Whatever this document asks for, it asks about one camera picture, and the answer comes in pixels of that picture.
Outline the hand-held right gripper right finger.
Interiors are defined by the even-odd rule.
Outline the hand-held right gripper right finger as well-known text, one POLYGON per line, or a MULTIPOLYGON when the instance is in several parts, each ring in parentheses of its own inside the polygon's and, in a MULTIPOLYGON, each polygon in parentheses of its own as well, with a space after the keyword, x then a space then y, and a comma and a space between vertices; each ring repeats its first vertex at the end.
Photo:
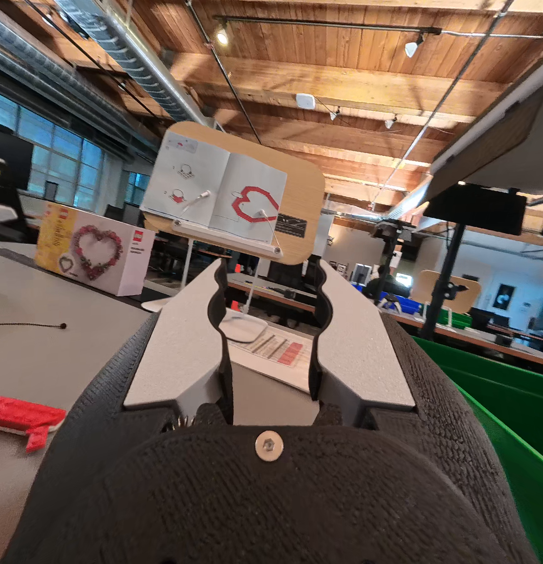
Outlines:
POLYGON ((341 412, 343 425, 361 425, 372 408, 410 413, 413 394, 379 310, 320 259, 315 269, 309 393, 341 412))

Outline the red lego heart frame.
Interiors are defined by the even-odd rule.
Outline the red lego heart frame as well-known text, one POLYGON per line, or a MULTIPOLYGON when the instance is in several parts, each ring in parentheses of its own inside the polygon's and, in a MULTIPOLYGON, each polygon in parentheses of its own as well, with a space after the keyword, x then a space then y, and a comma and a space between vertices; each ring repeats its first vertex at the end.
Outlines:
POLYGON ((29 454, 44 449, 49 433, 62 425, 66 415, 64 409, 0 397, 0 431, 26 437, 29 454))

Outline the lego box with heart picture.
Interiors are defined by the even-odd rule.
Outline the lego box with heart picture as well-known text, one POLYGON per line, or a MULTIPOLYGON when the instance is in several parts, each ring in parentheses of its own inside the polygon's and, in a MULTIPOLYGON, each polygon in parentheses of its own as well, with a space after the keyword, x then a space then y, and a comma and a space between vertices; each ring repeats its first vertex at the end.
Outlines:
POLYGON ((116 297, 143 291, 155 232, 63 204, 46 204, 38 267, 116 297))

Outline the blue plastic bin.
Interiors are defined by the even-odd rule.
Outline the blue plastic bin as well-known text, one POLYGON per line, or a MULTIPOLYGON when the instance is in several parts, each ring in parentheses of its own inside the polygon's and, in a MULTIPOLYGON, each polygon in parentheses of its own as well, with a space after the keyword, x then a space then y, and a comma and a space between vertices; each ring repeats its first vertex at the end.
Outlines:
POLYGON ((415 300, 392 294, 392 296, 400 304, 400 311, 402 314, 416 315, 421 312, 423 305, 415 300))

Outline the small green plastic bin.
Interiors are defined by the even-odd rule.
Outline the small green plastic bin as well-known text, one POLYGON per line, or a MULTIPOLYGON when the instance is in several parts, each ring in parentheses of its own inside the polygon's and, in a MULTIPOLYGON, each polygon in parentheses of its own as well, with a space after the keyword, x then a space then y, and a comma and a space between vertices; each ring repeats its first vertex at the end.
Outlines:
POLYGON ((444 306, 438 314, 437 324, 454 329, 465 329, 472 327, 472 317, 468 314, 458 314, 450 307, 444 306))

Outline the long wooden table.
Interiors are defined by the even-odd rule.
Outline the long wooden table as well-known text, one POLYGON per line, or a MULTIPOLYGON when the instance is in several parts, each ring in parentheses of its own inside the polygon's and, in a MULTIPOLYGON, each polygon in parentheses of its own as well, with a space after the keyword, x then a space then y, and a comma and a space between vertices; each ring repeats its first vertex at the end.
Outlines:
POLYGON ((281 303, 284 306, 289 306, 292 308, 297 308, 300 310, 304 310, 304 311, 308 311, 310 313, 314 313, 315 312, 315 306, 314 305, 309 305, 297 300, 293 300, 291 298, 285 298, 285 296, 283 296, 280 293, 277 293, 275 291, 270 291, 268 289, 265 289, 263 287, 260 286, 254 286, 254 284, 252 283, 244 283, 241 281, 236 281, 236 280, 229 280, 227 282, 228 287, 230 288, 234 288, 236 290, 239 290, 241 292, 245 292, 245 293, 250 293, 252 292, 253 296, 258 296, 260 298, 266 298, 268 300, 271 301, 275 301, 278 303, 281 303))
POLYGON ((454 329, 447 326, 436 325, 434 330, 436 335, 444 335, 457 341, 463 341, 481 348, 493 349, 503 354, 515 356, 528 362, 543 365, 543 352, 531 349, 517 342, 512 342, 510 346, 503 346, 495 342, 495 335, 482 332, 476 329, 454 329))

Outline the black stand pole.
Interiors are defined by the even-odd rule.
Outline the black stand pole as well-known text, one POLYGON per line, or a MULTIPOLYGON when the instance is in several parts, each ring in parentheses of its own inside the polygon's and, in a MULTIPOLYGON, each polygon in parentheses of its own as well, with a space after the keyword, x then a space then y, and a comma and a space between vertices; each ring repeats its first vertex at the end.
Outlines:
POLYGON ((449 294, 451 272, 465 233, 466 225, 457 223, 448 246, 443 266, 432 291, 432 299, 424 306, 425 320, 419 336, 423 340, 432 341, 440 310, 449 294))

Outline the wooden book stand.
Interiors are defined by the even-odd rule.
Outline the wooden book stand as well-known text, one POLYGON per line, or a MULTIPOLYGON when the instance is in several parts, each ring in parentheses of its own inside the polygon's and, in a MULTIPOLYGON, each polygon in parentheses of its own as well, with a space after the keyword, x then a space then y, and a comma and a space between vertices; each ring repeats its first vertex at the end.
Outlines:
POLYGON ((303 263, 312 254, 325 188, 324 175, 317 166, 306 160, 193 122, 177 123, 171 126, 165 135, 168 132, 191 137, 226 151, 259 160, 285 172, 287 183, 273 230, 274 241, 270 244, 207 228, 187 226, 185 222, 143 212, 145 220, 154 226, 156 231, 187 237, 287 265, 303 263))
MULTIPOLYGON (((410 299, 424 305, 432 301, 432 292, 435 289, 440 273, 436 271, 423 270, 414 278, 413 285, 410 290, 410 299)), ((467 314, 475 305, 475 301, 481 292, 481 285, 478 281, 457 276, 450 277, 450 283, 454 286, 465 287, 464 290, 458 291, 453 300, 445 299, 443 307, 451 309, 453 313, 467 314)))

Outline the black office chair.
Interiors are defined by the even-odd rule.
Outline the black office chair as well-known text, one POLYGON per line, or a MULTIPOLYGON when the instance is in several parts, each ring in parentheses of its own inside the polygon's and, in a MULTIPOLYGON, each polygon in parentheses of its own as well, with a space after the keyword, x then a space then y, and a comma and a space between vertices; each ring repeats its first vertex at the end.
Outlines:
POLYGON ((132 226, 144 228, 144 216, 136 204, 124 202, 122 207, 107 205, 104 217, 132 226))

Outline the small window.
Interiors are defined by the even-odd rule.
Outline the small window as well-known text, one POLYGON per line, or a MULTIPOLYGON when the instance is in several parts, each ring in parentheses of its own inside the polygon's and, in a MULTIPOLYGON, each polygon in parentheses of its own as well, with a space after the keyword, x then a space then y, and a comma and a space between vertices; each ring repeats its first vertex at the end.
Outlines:
POLYGON ((129 172, 127 187, 125 189, 124 202, 140 206, 143 202, 149 181, 149 175, 129 172))

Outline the large window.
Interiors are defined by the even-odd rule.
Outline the large window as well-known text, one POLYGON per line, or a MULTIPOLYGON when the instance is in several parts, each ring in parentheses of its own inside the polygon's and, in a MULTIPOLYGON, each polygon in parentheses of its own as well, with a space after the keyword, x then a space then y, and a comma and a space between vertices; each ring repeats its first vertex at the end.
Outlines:
POLYGON ((0 125, 33 145, 23 191, 44 197, 51 182, 57 185, 56 202, 95 211, 105 160, 101 148, 2 95, 0 125))

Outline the raised desk top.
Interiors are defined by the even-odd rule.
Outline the raised desk top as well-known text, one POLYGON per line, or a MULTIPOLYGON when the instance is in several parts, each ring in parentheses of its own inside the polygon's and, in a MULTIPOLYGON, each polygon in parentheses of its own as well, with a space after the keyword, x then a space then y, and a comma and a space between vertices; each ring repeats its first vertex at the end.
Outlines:
POLYGON ((459 181, 543 195, 543 85, 448 157, 432 174, 425 201, 459 181))

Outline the grey insulated ceiling pipe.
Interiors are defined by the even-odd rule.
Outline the grey insulated ceiling pipe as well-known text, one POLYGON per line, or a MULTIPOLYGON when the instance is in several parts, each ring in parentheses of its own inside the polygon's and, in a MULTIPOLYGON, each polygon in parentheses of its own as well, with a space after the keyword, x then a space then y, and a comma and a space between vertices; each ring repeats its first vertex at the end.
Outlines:
POLYGON ((144 137, 148 142, 154 143, 157 140, 157 137, 130 113, 114 105, 104 92, 86 81, 74 67, 30 35, 1 10, 0 47, 35 72, 40 79, 46 78, 56 87, 69 92, 80 102, 94 108, 97 114, 117 122, 119 127, 144 137))

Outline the white post stand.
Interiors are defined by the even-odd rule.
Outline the white post stand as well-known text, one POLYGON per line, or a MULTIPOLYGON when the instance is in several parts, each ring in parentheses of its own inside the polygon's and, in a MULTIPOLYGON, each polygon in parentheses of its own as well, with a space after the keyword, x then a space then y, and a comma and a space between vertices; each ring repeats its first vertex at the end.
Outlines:
MULTIPOLYGON (((189 239, 188 247, 187 247, 187 255, 186 255, 185 264, 184 264, 183 272, 182 272, 181 286, 180 286, 180 289, 178 290, 178 293, 180 291, 182 291, 187 286, 187 276, 188 276, 188 273, 189 273, 193 244, 194 244, 194 240, 189 239)), ((146 311, 149 311, 149 312, 152 312, 152 313, 158 313, 174 296, 175 295, 172 295, 172 296, 169 296, 169 297, 166 297, 166 298, 163 298, 163 299, 159 299, 159 300, 143 302, 141 304, 141 307, 146 311)))

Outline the black light track rail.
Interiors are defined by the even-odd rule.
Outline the black light track rail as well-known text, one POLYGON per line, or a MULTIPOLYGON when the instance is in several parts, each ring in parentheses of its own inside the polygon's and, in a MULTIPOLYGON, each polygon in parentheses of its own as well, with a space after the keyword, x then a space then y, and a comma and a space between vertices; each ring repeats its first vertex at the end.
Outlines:
POLYGON ((342 23, 324 20, 298 20, 287 18, 261 18, 251 16, 228 16, 215 15, 213 19, 222 24, 228 23, 250 23, 250 24, 269 24, 269 25, 298 25, 316 26, 337 29, 355 29, 360 31, 379 31, 379 32, 399 32, 399 33, 418 33, 439 36, 444 33, 442 28, 435 26, 414 26, 414 25, 393 25, 393 24, 364 24, 364 23, 342 23))

